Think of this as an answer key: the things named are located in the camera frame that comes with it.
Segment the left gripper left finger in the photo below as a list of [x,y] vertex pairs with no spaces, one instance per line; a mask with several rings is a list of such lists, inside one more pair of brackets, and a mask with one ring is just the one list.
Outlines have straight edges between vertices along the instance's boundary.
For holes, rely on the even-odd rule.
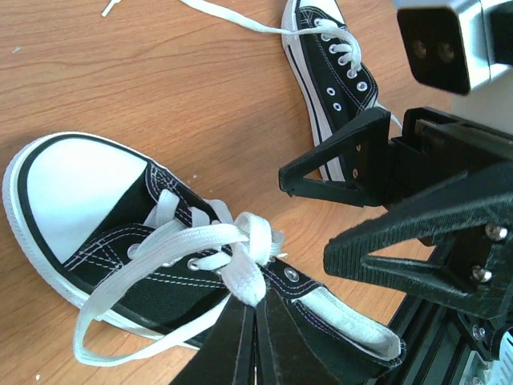
[[203,346],[171,385],[255,382],[255,310],[231,297]]

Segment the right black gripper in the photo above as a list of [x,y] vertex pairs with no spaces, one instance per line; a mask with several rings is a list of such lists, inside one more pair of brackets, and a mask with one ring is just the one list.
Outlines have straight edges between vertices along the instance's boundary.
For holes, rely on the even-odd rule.
[[[280,190],[390,209],[329,240],[333,277],[382,286],[484,319],[512,302],[512,135],[430,107],[372,107],[278,171]],[[343,181],[314,180],[336,160]]]

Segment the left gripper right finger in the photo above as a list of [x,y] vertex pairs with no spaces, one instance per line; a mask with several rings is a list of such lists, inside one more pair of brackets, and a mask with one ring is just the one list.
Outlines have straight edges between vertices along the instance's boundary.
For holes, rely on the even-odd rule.
[[309,349],[281,296],[273,289],[256,308],[257,384],[338,384]]

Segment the black canvas sneaker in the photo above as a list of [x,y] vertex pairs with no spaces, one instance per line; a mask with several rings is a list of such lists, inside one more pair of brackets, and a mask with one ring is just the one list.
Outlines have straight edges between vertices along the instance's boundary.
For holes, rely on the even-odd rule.
[[[378,84],[335,1],[287,1],[281,27],[295,33],[284,35],[282,46],[304,96],[316,146],[379,105]],[[316,27],[343,33],[296,34]]]
[[352,383],[399,366],[406,345],[285,262],[284,236],[233,217],[153,159],[100,136],[36,139],[8,164],[2,199],[40,276],[79,309],[76,359],[113,367],[173,347],[197,349],[231,297],[275,290],[308,347]]

